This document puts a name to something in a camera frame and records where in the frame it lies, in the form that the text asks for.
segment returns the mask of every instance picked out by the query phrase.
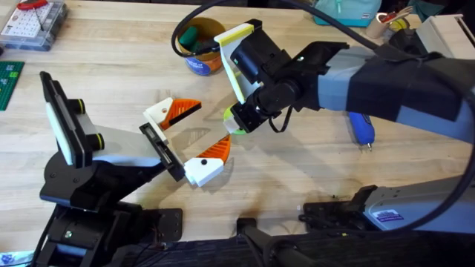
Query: metal bracket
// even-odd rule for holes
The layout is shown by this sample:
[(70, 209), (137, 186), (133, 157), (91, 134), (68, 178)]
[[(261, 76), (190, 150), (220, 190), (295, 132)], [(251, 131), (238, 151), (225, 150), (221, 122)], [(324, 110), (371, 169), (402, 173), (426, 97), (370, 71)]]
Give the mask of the metal bracket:
[(331, 228), (378, 231), (377, 227), (366, 220), (360, 212), (348, 211), (347, 206), (350, 203), (350, 201), (305, 203), (304, 215), (300, 216), (299, 220), (305, 223), (307, 232)]
[(142, 133), (147, 136), (151, 146), (158, 153), (161, 163), (173, 176), (173, 179), (175, 179), (177, 182), (180, 181), (185, 176), (185, 169), (183, 168), (182, 162), (162, 141), (160, 136), (149, 123), (145, 123), (144, 125), (140, 126), (140, 131), (142, 131)]

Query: black cable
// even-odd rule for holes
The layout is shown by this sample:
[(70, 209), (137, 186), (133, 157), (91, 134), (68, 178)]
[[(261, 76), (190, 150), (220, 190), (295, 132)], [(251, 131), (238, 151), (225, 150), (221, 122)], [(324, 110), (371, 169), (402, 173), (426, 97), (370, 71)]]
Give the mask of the black cable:
[(258, 249), (255, 247), (252, 240), (246, 236), (245, 234), (241, 234), (247, 242), (247, 245), (251, 248), (252, 254), (254, 255), (255, 260), (258, 262), (259, 267), (264, 267), (264, 262), (262, 260), (262, 256), (259, 254)]
[(269, 125), (270, 125), (270, 127), (273, 129), (273, 131), (276, 132), (277, 134), (284, 132), (285, 129), (287, 129), (287, 125), (289, 124), (290, 115), (292, 115), (292, 106), (290, 106), (290, 107), (287, 109), (287, 114), (285, 115), (284, 123), (282, 124), (282, 128), (281, 128), (280, 130), (278, 130), (278, 129), (275, 127), (274, 122), (272, 122), (272, 117), (270, 117), (270, 118), (269, 118)]
[[(445, 80), (443, 76), (438, 75), (437, 78), (441, 82), (446, 82), (446, 84), (450, 85), (451, 82)], [(456, 86), (451, 86), (451, 90), (456, 93), (462, 95), (462, 98), (467, 102), (468, 107), (471, 110), (472, 117), (475, 118), (475, 95), (471, 92), (470, 88), (458, 88)], [(472, 152), (470, 155), (470, 159), (468, 160), (467, 167), (465, 168), (465, 172), (460, 178), (460, 181), (457, 183), (455, 188), (452, 192), (448, 195), (448, 197), (440, 203), (435, 209), (431, 212), (423, 216), (422, 218), (400, 228), (396, 228), (393, 230), (387, 231), (362, 231), (362, 230), (351, 230), (351, 229), (324, 229), (319, 230), (316, 233), (322, 232), (338, 232), (338, 233), (347, 233), (347, 234), (375, 234), (375, 235), (386, 235), (386, 234), (401, 234), (405, 231), (410, 231), (424, 224), (436, 219), (439, 215), (446, 212), (465, 192), (465, 190), (470, 186), (472, 183), (472, 179), (475, 177), (475, 145), (472, 145)]]
[(137, 261), (139, 260), (140, 256), (142, 256), (143, 252), (145, 250), (147, 250), (148, 248), (150, 248), (150, 246), (152, 245), (152, 243), (148, 244), (145, 248), (142, 248), (142, 251), (140, 251), (140, 253), (135, 257), (135, 260), (134, 260), (134, 263), (132, 263), (132, 267), (135, 267), (135, 265), (137, 264)]
[[(191, 19), (193, 19), (195, 16), (199, 15), (205, 10), (208, 10), (210, 7), (214, 7), (217, 4), (224, 3), (225, 1), (230, 1), (230, 0), (215, 0), (211, 1), (208, 4), (204, 4), (202, 6), (199, 6), (197, 9), (193, 10), (190, 14), (188, 14), (178, 25), (175, 27), (173, 33), (171, 34), (171, 48), (173, 48), (173, 51), (181, 57), (193, 57), (197, 56), (195, 53), (191, 54), (184, 54), (181, 53), (181, 51), (178, 50), (177, 44), (176, 44), (176, 39), (178, 36), (178, 33), (182, 30), (182, 28), (187, 24)], [(373, 43), (372, 41), (364, 38), (363, 36), (359, 35), (357, 32), (354, 30), (351, 30), (349, 27), (343, 25), (341, 22), (337, 21), (336, 19), (332, 18), (331, 16), (328, 16), (327, 14), (321, 12), (320, 10), (315, 9), (314, 7), (310, 7), (309, 5), (297, 3), (293, 0), (280, 0), (282, 2), (285, 2), (287, 4), (292, 5), (293, 7), (297, 7), (299, 9), (305, 10), (308, 13), (311, 13), (314, 16), (317, 16), (318, 18), (328, 22), (328, 24), (332, 25), (333, 27), (339, 29), (342, 33), (348, 35), (355, 41), (359, 42), (360, 44), (364, 45), (365, 47), (370, 48), (371, 50), (375, 50), (378, 48), (378, 45)]]
[(364, 38), (361, 36), (359, 33), (355, 32), (354, 30), (351, 30), (349, 27), (343, 25), (341, 22), (337, 21), (336, 19), (332, 18), (331, 16), (328, 16), (327, 14), (321, 12), (318, 9), (315, 9), (314, 7), (309, 6), (308, 4), (302, 4), (300, 2), (296, 2), (294, 0), (279, 0), (284, 3), (290, 4), (293, 7), (297, 7), (298, 9), (305, 10), (308, 13), (317, 16), (318, 18), (324, 20), (328, 24), (332, 25), (333, 27), (339, 29), (342, 33), (348, 35), (351, 37), (351, 39), (357, 41), (358, 43), (364, 45), (365, 47), (370, 48), (371, 50), (375, 50), (379, 46), (372, 41)]
[[(188, 14), (175, 28), (173, 34), (171, 35), (171, 46), (174, 50), (174, 52), (179, 55), (179, 56), (195, 56), (193, 54), (183, 54), (181, 53), (175, 45), (175, 39), (177, 38), (178, 32), (181, 30), (181, 28), (188, 23), (193, 17), (196, 15), (202, 13), (204, 10), (209, 9), (210, 7), (215, 6), (216, 4), (223, 3), (227, 0), (216, 0), (209, 2), (208, 4), (205, 4), (203, 6), (198, 7), (197, 9), (193, 10), (190, 14)], [(370, 40), (367, 40), (366, 38), (360, 36), (353, 30), (349, 29), (348, 27), (342, 25), (340, 22), (336, 21), (335, 19), (331, 18), (330, 16), (322, 13), (320, 10), (316, 10), (313, 7), (310, 7), (305, 4), (297, 3), (294, 2), (293, 0), (281, 0), (282, 2), (285, 2), (287, 4), (292, 5), (293, 7), (300, 8), (302, 10), (305, 10), (314, 16), (319, 17), (320, 19), (323, 19), (324, 21), (328, 22), (332, 26), (336, 27), (339, 29), (341, 32), (347, 34), (349, 37), (355, 39), (357, 42), (361, 43), (362, 45), (370, 48), (371, 50), (375, 50), (378, 45), (373, 43)], [(469, 90), (463, 90), (463, 89), (458, 89), (458, 88), (452, 88), (452, 90), (456, 91), (457, 93), (460, 93), (465, 100), (468, 102), (468, 106), (470, 107), (472, 111), (472, 116), (475, 117), (475, 96), (469, 91)], [(327, 229), (327, 230), (322, 230), (322, 231), (328, 231), (328, 232), (346, 232), (349, 234), (353, 233), (358, 233), (358, 234), (399, 234), (402, 233), (403, 231), (408, 231), (408, 230), (413, 230), (415, 228), (418, 228), (431, 220), (437, 218), (440, 214), (444, 213), (447, 211), (465, 192), (465, 190), (468, 188), (468, 186), (471, 184), (472, 177), (475, 176), (475, 146), (472, 147), (472, 154), (470, 157), (470, 161), (467, 164), (467, 168), (465, 169), (465, 173), (462, 175), (462, 178), (460, 179), (459, 183), (456, 185), (455, 189), (452, 190), (452, 192), (449, 194), (449, 196), (434, 210), (420, 218), (419, 220), (416, 220), (406, 226), (403, 226), (401, 228), (389, 230), (389, 231), (359, 231), (359, 230), (348, 230), (348, 229)]]
[(29, 262), (26, 262), (26, 263), (16, 263), (16, 264), (10, 264), (10, 265), (8, 265), (8, 266), (0, 266), (0, 267), (19, 266), (19, 265), (28, 264), (28, 263), (31, 263), (31, 261), (29, 261)]

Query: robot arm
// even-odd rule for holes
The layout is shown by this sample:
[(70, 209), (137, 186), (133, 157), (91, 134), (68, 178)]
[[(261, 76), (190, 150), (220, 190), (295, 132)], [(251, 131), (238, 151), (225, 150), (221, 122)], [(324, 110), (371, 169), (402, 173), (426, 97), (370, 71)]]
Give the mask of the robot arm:
[(250, 133), (287, 107), (327, 108), (473, 142), (471, 112), (452, 87), (473, 88), (475, 61), (438, 53), (411, 56), (389, 46), (370, 51), (335, 42), (313, 42), (291, 59), (261, 24), (247, 23), (254, 23), (254, 31), (228, 57), (249, 84), (261, 86), (232, 106), (233, 116), (225, 121), (228, 131)]

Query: wooden tabletop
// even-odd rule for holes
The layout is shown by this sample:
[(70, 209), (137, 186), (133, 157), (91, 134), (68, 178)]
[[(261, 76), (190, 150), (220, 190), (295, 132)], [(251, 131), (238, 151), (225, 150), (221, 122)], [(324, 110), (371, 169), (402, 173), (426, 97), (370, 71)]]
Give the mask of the wooden tabletop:
[[(0, 15), (13, 3), (0, 1)], [(236, 102), (223, 71), (195, 75), (171, 49), (172, 30), (194, 7), (67, 3), (71, 11), (51, 51), (6, 50), (0, 58), (26, 62), (7, 111), (0, 113), (0, 251), (34, 249), (53, 210), (39, 199), (44, 167), (56, 152), (40, 71), (59, 80), (68, 97), (84, 99), (95, 124), (137, 133), (145, 122), (142, 112), (161, 99), (201, 100), (203, 108), (192, 119), (166, 131), (184, 159), (226, 134), (223, 111)], [(215, 7), (204, 16), (228, 29), (260, 19), (291, 56), (317, 40), (355, 44), (300, 10)], [(376, 142), (369, 152), (353, 143), (342, 112), (295, 112), (284, 133), (265, 124), (233, 136), (225, 171), (202, 188), (161, 174), (125, 200), (182, 208), (182, 240), (231, 237), (239, 216), (257, 217), (270, 234), (298, 234), (304, 233), (297, 216), (305, 202), (349, 200), (364, 185), (407, 185), (463, 172), (470, 145), (382, 119), (373, 124)]]

